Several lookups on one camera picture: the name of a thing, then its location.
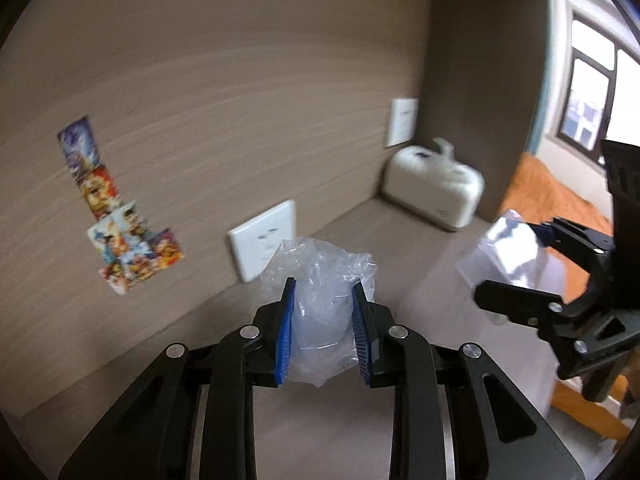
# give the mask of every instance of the wooden wall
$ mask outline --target wooden wall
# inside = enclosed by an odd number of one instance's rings
[[[372,196],[429,0],[33,0],[0,51],[0,406],[21,414],[236,281],[228,229]],[[123,298],[56,132],[89,114],[126,200],[186,258]]]
[[[542,84],[546,0],[431,0],[417,139],[444,137],[486,187],[493,220],[526,145]]]

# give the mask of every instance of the window pane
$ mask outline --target window pane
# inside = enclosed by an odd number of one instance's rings
[[[605,68],[613,70],[614,56],[616,55],[613,43],[591,27],[573,20],[571,44]]]
[[[618,51],[618,77],[607,139],[640,146],[640,65]]]
[[[574,78],[560,131],[592,150],[598,136],[609,78],[580,59],[574,63]]]

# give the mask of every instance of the window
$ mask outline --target window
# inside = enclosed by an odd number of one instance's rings
[[[559,139],[603,164],[602,139],[640,145],[640,63],[594,23],[574,16],[571,86]]]

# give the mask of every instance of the plastic bag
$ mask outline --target plastic bag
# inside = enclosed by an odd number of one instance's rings
[[[278,301],[289,276],[296,279],[287,378],[321,386],[358,363],[351,288],[362,282],[373,301],[376,265],[370,254],[348,253],[314,238],[284,240],[260,274],[256,307]]]
[[[533,229],[510,209],[487,229],[456,267],[472,289],[484,280],[492,280],[564,294],[564,265],[546,251]],[[495,324],[509,320],[503,314],[487,315]]]

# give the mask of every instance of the blue gripper pad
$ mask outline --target blue gripper pad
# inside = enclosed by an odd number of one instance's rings
[[[353,312],[351,319],[353,320],[353,338],[356,341],[356,352],[358,353],[358,366],[360,367],[360,375],[364,379],[365,384],[371,384],[371,341],[367,333],[367,325],[363,313],[363,305],[358,298],[357,287],[362,288],[362,284],[357,283],[352,289],[353,296]]]
[[[284,379],[287,377],[287,372],[289,371],[289,361],[291,359],[291,317],[293,316],[295,292],[296,280],[287,278],[282,299],[280,300],[285,304],[285,309],[282,315],[280,331],[278,332],[275,352],[276,366],[274,375],[278,384],[284,383]]]

